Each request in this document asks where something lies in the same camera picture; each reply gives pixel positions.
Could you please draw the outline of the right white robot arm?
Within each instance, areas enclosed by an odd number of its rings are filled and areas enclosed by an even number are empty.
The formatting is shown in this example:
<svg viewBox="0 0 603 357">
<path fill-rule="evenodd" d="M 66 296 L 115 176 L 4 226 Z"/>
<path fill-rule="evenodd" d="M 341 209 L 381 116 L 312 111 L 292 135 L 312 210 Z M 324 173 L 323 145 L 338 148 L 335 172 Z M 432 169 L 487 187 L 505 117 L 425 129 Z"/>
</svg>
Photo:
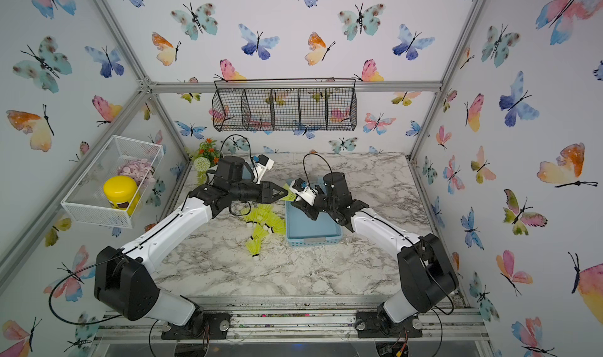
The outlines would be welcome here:
<svg viewBox="0 0 603 357">
<path fill-rule="evenodd" d="M 328 173 L 323 186 L 298 178 L 290 185 L 293 206 L 316 220 L 327 214 L 338 225 L 364 236 L 397 260 L 400 290 L 376 310 L 379 331 L 388 334 L 418 314 L 436 308 L 459 287 L 444 244 L 434 234 L 420 236 L 403 230 L 354 199 L 344 173 Z"/>
</svg>

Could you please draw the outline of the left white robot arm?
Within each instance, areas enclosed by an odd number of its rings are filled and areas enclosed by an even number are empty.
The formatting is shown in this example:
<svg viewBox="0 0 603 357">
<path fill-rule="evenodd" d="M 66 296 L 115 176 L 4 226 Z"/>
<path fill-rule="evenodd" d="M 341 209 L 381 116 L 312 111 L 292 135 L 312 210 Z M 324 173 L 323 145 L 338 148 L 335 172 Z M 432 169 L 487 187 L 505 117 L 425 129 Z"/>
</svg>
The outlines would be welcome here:
<svg viewBox="0 0 603 357">
<path fill-rule="evenodd" d="M 219 160 L 213 177 L 188 193 L 185 201 L 141 237 L 97 255 L 94 297 L 121 316 L 165 321 L 198 330 L 201 307 L 182 296 L 160 289 L 152 277 L 163 260 L 193 231 L 209 223 L 234 202 L 272 204 L 287 190 L 264 181 L 274 166 L 268 156 L 246 162 L 241 157 Z"/>
</svg>

